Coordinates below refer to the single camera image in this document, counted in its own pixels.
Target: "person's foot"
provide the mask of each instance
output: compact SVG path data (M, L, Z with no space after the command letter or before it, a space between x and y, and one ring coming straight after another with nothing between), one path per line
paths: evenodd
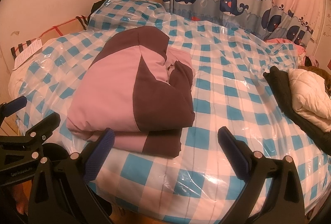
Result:
M21 214L24 215L25 213L28 214L28 205L29 201L24 194L23 185L15 185L12 186L12 196L16 202L16 209Z

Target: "bed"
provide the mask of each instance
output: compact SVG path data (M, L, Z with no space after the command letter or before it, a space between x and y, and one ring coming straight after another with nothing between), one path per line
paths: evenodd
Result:
M330 184L328 156L284 116L263 78L273 65L280 70L297 67L293 44L266 44L239 28L167 13L159 3L107 0L91 16L86 31L49 41L14 72L10 95L28 99L17 114L19 130L24 133L57 112L61 124L49 142L69 153L80 152L86 141L66 128L72 95L107 40L143 25L157 27L170 37L169 45L190 53L196 71L192 87L196 118L192 127L183 129L178 157L112 149L90 187L123 208L169 223L218 223L244 186L217 142L217 130L227 126L252 151L272 158L293 157L306 212L310 211ZM253 214L262 207L270 182L266 180Z

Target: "wall stain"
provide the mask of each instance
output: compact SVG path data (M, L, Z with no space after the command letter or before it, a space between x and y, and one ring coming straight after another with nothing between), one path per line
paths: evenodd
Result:
M17 36L19 36L19 31L13 31L10 36L13 36L14 34L16 34Z

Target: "black jacket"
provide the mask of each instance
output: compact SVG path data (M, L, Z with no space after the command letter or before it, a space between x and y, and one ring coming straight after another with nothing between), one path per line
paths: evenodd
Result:
M276 66L270 68L270 73L264 73L280 110L301 130L303 130L326 154L331 155L331 133L323 132L319 127L298 115L292 108L292 95L288 73L278 70Z

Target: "paper note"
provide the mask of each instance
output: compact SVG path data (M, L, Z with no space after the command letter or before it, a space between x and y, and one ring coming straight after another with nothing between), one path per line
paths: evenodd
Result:
M24 49L15 59L14 69L16 70L20 67L28 58L30 58L34 53L42 48L42 42L37 39L31 43L26 49Z

